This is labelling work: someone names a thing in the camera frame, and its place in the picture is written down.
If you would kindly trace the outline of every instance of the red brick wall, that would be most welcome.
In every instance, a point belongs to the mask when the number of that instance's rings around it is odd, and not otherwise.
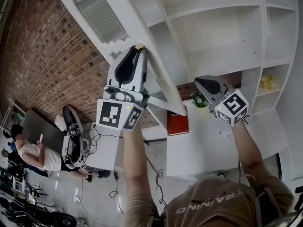
[[[15,0],[0,51],[1,109],[8,98],[50,120],[65,104],[95,121],[109,64],[60,0]],[[145,113],[143,127],[157,125]]]

